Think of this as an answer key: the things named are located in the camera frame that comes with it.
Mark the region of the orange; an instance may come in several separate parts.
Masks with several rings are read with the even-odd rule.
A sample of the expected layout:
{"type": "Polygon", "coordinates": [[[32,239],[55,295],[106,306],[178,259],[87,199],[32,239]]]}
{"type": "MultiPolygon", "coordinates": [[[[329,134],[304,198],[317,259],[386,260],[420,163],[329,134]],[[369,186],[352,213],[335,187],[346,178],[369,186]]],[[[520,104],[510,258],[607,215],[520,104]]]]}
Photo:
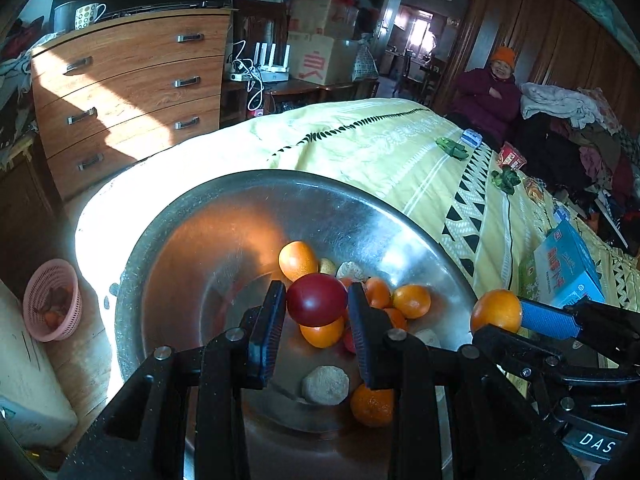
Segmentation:
{"type": "Polygon", "coordinates": [[[521,328],[522,318],[523,310],[518,297],[510,290],[495,289],[477,300],[471,313],[470,330],[475,334],[484,326],[493,325],[516,333],[521,328]]]}

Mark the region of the cherry tomato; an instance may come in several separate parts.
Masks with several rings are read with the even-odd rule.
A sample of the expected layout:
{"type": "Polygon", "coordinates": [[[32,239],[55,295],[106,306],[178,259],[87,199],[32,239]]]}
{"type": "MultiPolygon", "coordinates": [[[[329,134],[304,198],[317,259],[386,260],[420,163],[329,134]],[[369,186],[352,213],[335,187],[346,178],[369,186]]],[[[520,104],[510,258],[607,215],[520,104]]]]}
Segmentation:
{"type": "Polygon", "coordinates": [[[299,325],[321,327],[343,315],[347,289],[329,274],[311,273],[296,280],[286,292],[288,314],[299,325]]]}

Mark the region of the blue green food box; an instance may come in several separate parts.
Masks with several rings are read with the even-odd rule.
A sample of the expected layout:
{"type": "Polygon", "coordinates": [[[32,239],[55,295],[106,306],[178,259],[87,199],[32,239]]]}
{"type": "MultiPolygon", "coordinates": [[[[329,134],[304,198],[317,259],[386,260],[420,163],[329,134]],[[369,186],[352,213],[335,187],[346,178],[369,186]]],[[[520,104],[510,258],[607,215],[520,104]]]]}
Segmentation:
{"type": "Polygon", "coordinates": [[[534,299],[551,307],[582,298],[604,303],[604,295],[586,243],[567,220],[552,229],[533,251],[534,299]]]}

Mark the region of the yellow patterned blanket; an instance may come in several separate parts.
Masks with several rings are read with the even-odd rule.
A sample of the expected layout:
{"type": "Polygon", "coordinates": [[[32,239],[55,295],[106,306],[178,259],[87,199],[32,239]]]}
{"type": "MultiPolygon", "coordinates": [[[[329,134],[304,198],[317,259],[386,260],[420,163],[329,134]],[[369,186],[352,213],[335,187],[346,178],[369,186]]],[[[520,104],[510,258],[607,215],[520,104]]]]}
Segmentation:
{"type": "Polygon", "coordinates": [[[518,292],[523,264],[555,226],[554,199],[491,181],[489,148],[465,160],[437,140],[461,131],[402,99],[308,105],[186,140],[107,182],[80,214],[79,270],[96,292],[116,283],[150,222],[203,182],[253,169],[300,170],[361,188],[408,216],[454,259],[477,294],[518,292]]]}

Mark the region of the orange snack packet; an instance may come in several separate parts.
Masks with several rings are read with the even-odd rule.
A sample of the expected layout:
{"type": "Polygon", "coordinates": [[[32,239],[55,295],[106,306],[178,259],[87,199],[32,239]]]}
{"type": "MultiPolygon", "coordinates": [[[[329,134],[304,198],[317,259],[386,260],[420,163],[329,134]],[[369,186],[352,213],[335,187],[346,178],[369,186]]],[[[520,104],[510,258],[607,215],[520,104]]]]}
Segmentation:
{"type": "Polygon", "coordinates": [[[536,204],[544,204],[544,186],[535,178],[527,177],[523,181],[527,197],[536,204]]]}

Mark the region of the green leafy vegetable left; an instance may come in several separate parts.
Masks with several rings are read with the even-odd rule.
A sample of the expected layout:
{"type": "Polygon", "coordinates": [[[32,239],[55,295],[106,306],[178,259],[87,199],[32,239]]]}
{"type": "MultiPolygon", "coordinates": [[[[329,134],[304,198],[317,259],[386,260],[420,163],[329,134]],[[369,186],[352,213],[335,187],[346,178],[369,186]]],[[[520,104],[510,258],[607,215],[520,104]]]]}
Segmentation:
{"type": "Polygon", "coordinates": [[[522,180],[512,167],[502,166],[491,171],[490,182],[504,194],[512,196],[522,180]]]}

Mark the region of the pink plastic basket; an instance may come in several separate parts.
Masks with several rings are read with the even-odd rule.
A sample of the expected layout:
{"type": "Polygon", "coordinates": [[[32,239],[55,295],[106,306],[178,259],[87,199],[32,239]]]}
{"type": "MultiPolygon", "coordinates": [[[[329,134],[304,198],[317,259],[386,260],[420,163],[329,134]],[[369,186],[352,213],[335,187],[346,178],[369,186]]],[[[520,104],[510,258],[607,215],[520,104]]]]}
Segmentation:
{"type": "Polygon", "coordinates": [[[52,259],[29,280],[23,297],[23,318],[29,333],[41,342],[70,338],[82,313],[78,277],[70,263],[52,259]]]}

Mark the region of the red instant noodle cup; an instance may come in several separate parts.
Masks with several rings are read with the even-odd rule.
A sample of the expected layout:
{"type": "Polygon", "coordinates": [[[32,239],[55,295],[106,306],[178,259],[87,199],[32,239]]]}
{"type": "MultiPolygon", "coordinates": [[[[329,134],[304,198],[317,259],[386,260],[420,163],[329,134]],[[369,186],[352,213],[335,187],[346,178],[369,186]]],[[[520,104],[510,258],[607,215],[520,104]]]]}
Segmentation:
{"type": "Polygon", "coordinates": [[[504,142],[498,154],[497,165],[500,168],[510,167],[520,170],[527,164],[526,158],[509,142],[504,142]]]}

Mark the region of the pile of clothes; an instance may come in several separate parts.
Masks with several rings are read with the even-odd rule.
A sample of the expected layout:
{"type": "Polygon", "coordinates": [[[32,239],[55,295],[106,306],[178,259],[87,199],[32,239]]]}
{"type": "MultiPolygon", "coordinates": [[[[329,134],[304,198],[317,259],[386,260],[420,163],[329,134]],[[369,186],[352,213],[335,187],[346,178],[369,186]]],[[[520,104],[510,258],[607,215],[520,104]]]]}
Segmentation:
{"type": "Polygon", "coordinates": [[[525,172],[614,247],[639,253],[639,138],[601,89],[520,85],[512,144],[525,172]]]}

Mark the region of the seated person in purple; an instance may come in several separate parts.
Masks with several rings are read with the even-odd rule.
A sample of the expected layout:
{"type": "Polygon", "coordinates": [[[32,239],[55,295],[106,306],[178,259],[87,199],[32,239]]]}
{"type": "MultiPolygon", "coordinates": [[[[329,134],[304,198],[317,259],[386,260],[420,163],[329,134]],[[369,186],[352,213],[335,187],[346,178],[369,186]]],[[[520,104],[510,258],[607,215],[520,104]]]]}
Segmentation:
{"type": "Polygon", "coordinates": [[[501,150],[521,104],[515,82],[516,54],[498,47],[484,68],[461,74],[445,117],[462,130],[477,132],[494,152],[501,150]]]}

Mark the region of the wooden chest of drawers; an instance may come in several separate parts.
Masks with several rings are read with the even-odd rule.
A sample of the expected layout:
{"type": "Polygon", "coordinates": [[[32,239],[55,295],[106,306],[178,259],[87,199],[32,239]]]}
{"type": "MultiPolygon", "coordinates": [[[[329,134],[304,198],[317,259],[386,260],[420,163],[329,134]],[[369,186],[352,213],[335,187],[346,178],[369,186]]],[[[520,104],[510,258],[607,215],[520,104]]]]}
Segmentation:
{"type": "Polygon", "coordinates": [[[32,51],[39,136],[62,200],[218,129],[230,25],[227,10],[143,12],[32,51]]]}

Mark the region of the cardboard boxes stack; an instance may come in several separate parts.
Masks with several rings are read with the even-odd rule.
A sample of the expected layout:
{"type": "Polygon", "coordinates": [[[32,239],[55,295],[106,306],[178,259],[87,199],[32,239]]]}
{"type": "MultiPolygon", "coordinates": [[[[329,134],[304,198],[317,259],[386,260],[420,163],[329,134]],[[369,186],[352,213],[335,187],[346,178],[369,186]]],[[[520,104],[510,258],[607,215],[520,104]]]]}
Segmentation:
{"type": "Polygon", "coordinates": [[[293,0],[288,21],[288,67],[293,79],[346,84],[358,51],[356,6],[344,0],[293,0]]]}

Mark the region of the white wifi router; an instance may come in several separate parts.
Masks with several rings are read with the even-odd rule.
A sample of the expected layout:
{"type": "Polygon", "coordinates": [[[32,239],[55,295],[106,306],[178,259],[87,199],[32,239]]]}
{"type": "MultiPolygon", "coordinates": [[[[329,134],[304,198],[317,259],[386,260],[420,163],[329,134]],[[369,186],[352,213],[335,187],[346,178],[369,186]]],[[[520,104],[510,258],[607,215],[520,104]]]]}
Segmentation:
{"type": "Polygon", "coordinates": [[[274,84],[275,82],[285,82],[290,79],[290,54],[291,45],[286,44],[283,50],[282,63],[276,63],[276,53],[278,45],[274,42],[256,42],[254,45],[254,55],[247,58],[247,41],[241,40],[233,44],[239,47],[238,52],[231,59],[231,70],[229,79],[235,82],[256,81],[263,84],[274,84]]]}

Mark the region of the patterned mug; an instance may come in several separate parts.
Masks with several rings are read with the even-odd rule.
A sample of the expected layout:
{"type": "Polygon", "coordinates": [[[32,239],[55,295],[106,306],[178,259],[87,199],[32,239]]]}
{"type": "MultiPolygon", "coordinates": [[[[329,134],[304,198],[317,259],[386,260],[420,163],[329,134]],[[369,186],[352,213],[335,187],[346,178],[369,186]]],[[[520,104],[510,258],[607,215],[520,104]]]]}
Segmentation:
{"type": "Polygon", "coordinates": [[[78,6],[74,16],[74,29],[83,29],[99,21],[106,12],[106,8],[105,3],[88,3],[78,6]]]}

